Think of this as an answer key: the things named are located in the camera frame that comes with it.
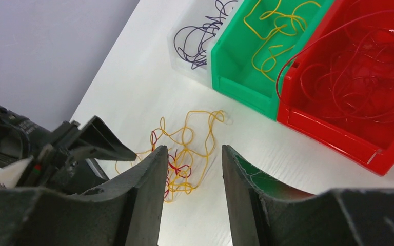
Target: tabletop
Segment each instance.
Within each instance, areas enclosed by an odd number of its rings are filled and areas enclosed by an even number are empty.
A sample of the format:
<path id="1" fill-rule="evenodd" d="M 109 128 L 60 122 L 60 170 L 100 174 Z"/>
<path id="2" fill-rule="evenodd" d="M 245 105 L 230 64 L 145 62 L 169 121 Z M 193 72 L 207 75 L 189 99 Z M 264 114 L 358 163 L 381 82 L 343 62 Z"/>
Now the tabletop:
<path id="1" fill-rule="evenodd" d="M 159 246 L 232 245 L 222 179 L 221 145 L 231 145 L 248 161 L 290 186 L 309 193 L 335 187 L 394 188 L 394 167 L 376 176 L 337 152 L 174 71 L 167 33 L 187 1 L 140 0 L 73 116 L 81 124 L 99 116 L 124 145 L 139 152 L 165 117 L 177 130 L 190 110 L 223 110 L 215 123 L 216 150 L 202 185 L 164 204 Z M 207 134 L 207 117 L 190 124 Z M 203 165 L 196 160 L 194 165 Z M 114 163 L 101 162 L 110 178 Z M 122 172 L 130 163 L 118 164 Z"/>

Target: storage bin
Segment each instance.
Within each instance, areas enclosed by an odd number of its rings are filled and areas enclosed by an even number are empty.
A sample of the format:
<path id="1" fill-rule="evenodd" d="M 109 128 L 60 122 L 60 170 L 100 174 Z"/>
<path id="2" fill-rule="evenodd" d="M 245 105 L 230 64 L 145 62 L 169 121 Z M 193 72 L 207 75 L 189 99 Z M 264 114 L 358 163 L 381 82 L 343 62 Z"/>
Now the storage bin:
<path id="1" fill-rule="evenodd" d="M 385 175 L 394 164 L 394 0 L 336 0 L 293 64 L 278 121 Z"/>
<path id="2" fill-rule="evenodd" d="M 210 88 L 207 54 L 238 0 L 192 0 L 168 34 L 172 67 Z"/>
<path id="3" fill-rule="evenodd" d="M 275 120 L 279 108 L 279 99 L 275 94 L 274 82 L 270 81 L 267 76 L 276 79 L 282 65 L 306 44 L 333 0 L 316 0 L 316 2 L 321 7 L 313 4 L 312 1 L 305 2 L 304 0 L 284 0 L 280 2 L 277 0 L 244 0 L 211 51 L 213 88 Z M 261 37 L 266 37 L 270 30 L 274 28 L 274 21 L 276 21 L 277 26 L 291 25 L 291 20 L 279 18 L 281 15 L 277 13 L 265 20 L 260 20 L 259 17 L 264 12 L 267 12 L 268 15 L 268 11 L 276 9 L 277 5 L 279 5 L 277 12 L 286 15 L 291 15 L 296 9 L 295 15 L 300 16 L 304 20 L 303 22 L 307 23 L 307 28 L 303 32 L 300 30 L 298 22 L 294 22 L 298 29 L 297 35 L 287 36 L 278 32 L 269 39 L 261 52 L 257 53 L 265 40 L 259 38 L 244 23 L 244 17 L 256 6 L 253 14 L 246 21 Z M 294 32 L 292 25 L 284 28 L 282 30 L 285 33 Z M 261 65 L 263 61 L 270 57 L 269 47 L 272 47 L 271 52 L 274 55 L 278 55 L 277 63 L 275 65 L 274 62 L 267 63 L 266 66 L 274 66 L 271 71 L 264 75 L 253 67 L 252 58 L 257 53 L 254 63 Z"/>

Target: purple cord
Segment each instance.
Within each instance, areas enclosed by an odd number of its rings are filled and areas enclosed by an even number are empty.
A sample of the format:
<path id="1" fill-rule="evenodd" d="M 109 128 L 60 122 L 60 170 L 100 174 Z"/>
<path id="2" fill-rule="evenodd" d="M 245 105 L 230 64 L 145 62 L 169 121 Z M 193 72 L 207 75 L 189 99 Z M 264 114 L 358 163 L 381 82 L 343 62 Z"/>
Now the purple cord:
<path id="1" fill-rule="evenodd" d="M 191 63 L 192 70 L 194 70 L 198 67 L 207 65 L 206 49 L 203 46 L 207 41 L 209 41 L 211 38 L 215 37 L 215 35 L 219 31 L 221 25 L 226 20 L 226 17 L 228 16 L 228 14 L 226 13 L 226 6 L 228 4 L 231 4 L 231 3 L 234 3 L 237 1 L 238 0 L 229 0 L 228 2 L 223 4 L 223 2 L 221 0 L 215 0 L 215 7 L 219 11 L 218 17 L 205 16 L 210 22 L 204 23 L 200 27 L 187 26 L 187 27 L 181 28 L 174 36 L 173 44 L 174 44 L 175 51 L 178 53 L 178 56 L 182 60 Z M 178 45 L 176 45 L 176 38 L 179 35 L 179 33 L 182 31 L 188 31 L 188 34 L 186 35 L 186 38 L 183 41 L 182 45 L 178 46 Z M 200 39 L 200 42 L 196 47 L 196 53 L 195 54 L 188 54 L 185 52 L 187 39 L 194 32 L 202 32 L 201 33 L 202 38 Z"/>

